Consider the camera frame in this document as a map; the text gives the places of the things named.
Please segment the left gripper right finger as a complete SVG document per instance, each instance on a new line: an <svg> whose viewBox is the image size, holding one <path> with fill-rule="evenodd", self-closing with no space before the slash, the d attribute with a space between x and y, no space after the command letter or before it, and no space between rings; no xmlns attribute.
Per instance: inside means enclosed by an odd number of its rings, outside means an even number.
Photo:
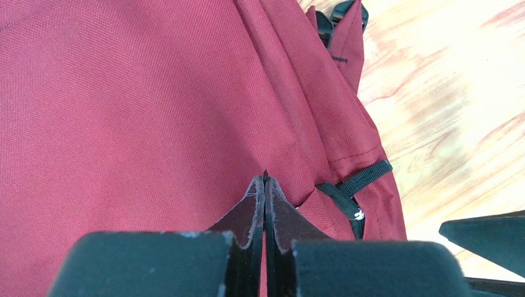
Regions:
<svg viewBox="0 0 525 297"><path fill-rule="evenodd" d="M457 261L426 241L337 241L265 180L269 296L470 296Z"/></svg>

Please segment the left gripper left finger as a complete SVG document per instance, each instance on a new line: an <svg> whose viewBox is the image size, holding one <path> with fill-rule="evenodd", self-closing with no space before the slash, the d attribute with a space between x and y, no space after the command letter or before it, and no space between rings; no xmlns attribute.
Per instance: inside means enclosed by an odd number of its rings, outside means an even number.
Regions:
<svg viewBox="0 0 525 297"><path fill-rule="evenodd" d="M69 251L49 296L258 296L265 179L206 231L94 232Z"/></svg>

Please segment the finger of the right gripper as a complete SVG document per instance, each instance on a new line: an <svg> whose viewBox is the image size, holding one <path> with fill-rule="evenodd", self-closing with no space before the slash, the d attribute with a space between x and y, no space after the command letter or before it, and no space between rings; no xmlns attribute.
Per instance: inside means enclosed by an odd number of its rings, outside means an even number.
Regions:
<svg viewBox="0 0 525 297"><path fill-rule="evenodd" d="M450 220L439 234L448 241L524 277L524 211Z"/></svg>
<svg viewBox="0 0 525 297"><path fill-rule="evenodd" d="M524 282L466 278L473 296L476 297L524 297Z"/></svg>

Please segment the dark red student backpack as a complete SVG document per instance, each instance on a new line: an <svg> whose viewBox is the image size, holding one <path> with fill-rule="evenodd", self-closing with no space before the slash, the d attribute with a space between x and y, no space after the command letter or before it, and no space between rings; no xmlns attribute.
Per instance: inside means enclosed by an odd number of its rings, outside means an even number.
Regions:
<svg viewBox="0 0 525 297"><path fill-rule="evenodd" d="M325 47L296 1L2 1L1 295L44 296L108 230L205 230L264 170L315 227L317 189L387 158L357 97L356 1Z"/></svg>

